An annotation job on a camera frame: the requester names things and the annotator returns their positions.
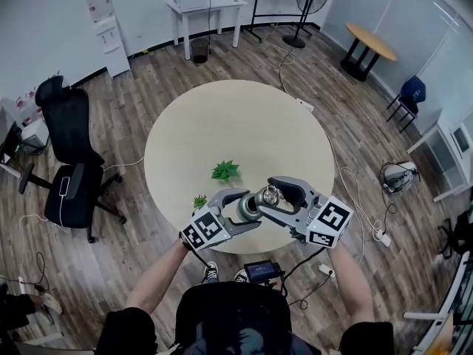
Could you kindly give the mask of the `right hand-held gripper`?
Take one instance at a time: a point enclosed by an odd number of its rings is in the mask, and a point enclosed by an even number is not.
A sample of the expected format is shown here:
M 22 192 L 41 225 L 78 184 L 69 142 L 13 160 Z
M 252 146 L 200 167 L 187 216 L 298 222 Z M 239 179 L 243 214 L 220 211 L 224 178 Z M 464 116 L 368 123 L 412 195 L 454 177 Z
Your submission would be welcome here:
M 258 205 L 257 211 L 280 226 L 295 226 L 291 237 L 304 244 L 334 249 L 346 232 L 353 210 L 335 196 L 315 193 L 306 181 L 287 176 L 273 176 L 268 183 L 275 186 L 293 206 L 293 212 L 275 206 Z

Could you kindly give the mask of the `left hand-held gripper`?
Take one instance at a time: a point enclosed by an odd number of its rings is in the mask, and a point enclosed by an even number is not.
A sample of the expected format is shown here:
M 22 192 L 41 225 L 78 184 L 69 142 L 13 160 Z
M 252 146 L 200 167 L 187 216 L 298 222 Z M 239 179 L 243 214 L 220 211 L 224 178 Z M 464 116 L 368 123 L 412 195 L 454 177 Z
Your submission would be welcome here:
M 218 246 L 237 235 L 257 229 L 261 221 L 234 222 L 225 217 L 223 209 L 235 200 L 249 194 L 248 189 L 230 188 L 218 191 L 200 210 L 191 217 L 189 224 L 180 232 L 180 237 L 194 251 Z

